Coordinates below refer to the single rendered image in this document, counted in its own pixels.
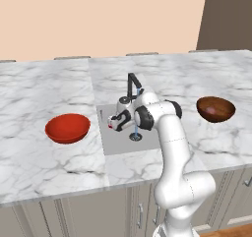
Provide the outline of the black sink faucet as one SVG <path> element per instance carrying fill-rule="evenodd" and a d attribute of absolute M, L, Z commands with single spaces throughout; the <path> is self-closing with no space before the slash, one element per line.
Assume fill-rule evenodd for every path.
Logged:
<path fill-rule="evenodd" d="M 133 94 L 133 87 L 136 87 L 137 94 Z M 142 84 L 139 82 L 137 77 L 134 73 L 128 74 L 128 80 L 127 80 L 127 97 L 130 100 L 136 99 L 139 95 L 141 95 L 144 92 L 144 89 L 142 88 Z"/>

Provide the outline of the brown wooden bowl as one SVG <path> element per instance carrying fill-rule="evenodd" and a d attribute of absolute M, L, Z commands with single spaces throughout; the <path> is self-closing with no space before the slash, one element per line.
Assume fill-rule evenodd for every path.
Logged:
<path fill-rule="evenodd" d="M 216 96 L 199 98 L 196 107 L 198 113 L 211 123 L 226 121 L 231 118 L 236 111 L 235 106 L 230 101 Z"/>

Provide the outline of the grey sink basin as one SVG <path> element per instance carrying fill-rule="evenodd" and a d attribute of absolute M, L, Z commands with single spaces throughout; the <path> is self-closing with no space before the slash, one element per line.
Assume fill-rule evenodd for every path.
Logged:
<path fill-rule="evenodd" d="M 115 114 L 115 104 L 98 105 L 96 110 L 105 155 L 159 148 L 156 130 L 146 131 L 139 129 L 138 133 L 142 136 L 142 139 L 138 142 L 133 142 L 129 136 L 135 132 L 134 126 L 128 127 L 122 132 L 110 129 L 107 125 L 107 118 Z"/>

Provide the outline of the beige cupboard door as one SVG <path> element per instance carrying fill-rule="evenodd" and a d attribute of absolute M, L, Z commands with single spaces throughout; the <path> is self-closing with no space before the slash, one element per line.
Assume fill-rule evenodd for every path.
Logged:
<path fill-rule="evenodd" d="M 132 221 L 131 221 L 131 237 L 145 237 L 146 223 L 149 207 L 149 185 L 139 185 L 133 188 L 132 196 Z M 139 221 L 139 208 L 138 204 L 143 204 L 143 225 L 142 229 L 139 229 L 137 222 Z"/>
<path fill-rule="evenodd" d="M 14 213 L 25 237 L 65 237 L 54 201 L 14 206 Z"/>
<path fill-rule="evenodd" d="M 221 206 L 229 173 L 227 171 L 214 173 L 213 177 L 216 181 L 216 191 L 202 203 L 192 219 L 192 226 L 199 234 L 214 230 L 214 221 Z"/>
<path fill-rule="evenodd" d="M 246 168 L 235 192 L 236 201 L 229 224 L 232 226 L 252 223 L 252 186 L 246 187 L 243 182 L 252 177 L 252 167 Z"/>
<path fill-rule="evenodd" d="M 151 229 L 153 230 L 152 237 L 165 237 L 163 221 L 165 220 L 165 209 L 162 206 L 161 198 L 158 194 L 158 183 L 153 184 L 152 194 L 152 211 L 151 211 Z M 160 206 L 160 217 L 157 226 L 154 225 L 153 219 L 156 217 L 157 206 Z"/>
<path fill-rule="evenodd" d="M 62 199 L 70 237 L 129 237 L 126 189 Z"/>

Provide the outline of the red bowl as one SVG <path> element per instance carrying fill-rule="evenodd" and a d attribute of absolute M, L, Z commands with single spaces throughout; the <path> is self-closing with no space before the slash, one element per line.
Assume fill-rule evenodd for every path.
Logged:
<path fill-rule="evenodd" d="M 88 117 L 67 113 L 49 120 L 44 132 L 55 143 L 72 144 L 81 140 L 88 133 L 90 126 L 91 121 Z"/>

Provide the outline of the blue water stream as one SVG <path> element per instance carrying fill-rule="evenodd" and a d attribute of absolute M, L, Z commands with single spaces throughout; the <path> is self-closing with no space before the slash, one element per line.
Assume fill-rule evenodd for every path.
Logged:
<path fill-rule="evenodd" d="M 137 88 L 137 96 L 140 95 L 140 89 Z M 135 134 L 138 133 L 138 126 L 135 124 Z"/>

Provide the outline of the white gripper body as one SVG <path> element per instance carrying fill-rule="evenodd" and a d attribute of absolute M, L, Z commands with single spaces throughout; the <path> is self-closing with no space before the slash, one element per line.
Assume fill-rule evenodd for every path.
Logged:
<path fill-rule="evenodd" d="M 111 125 L 112 129 L 116 130 L 119 125 L 119 121 L 116 119 L 114 115 L 111 115 L 107 118 L 107 125 Z"/>

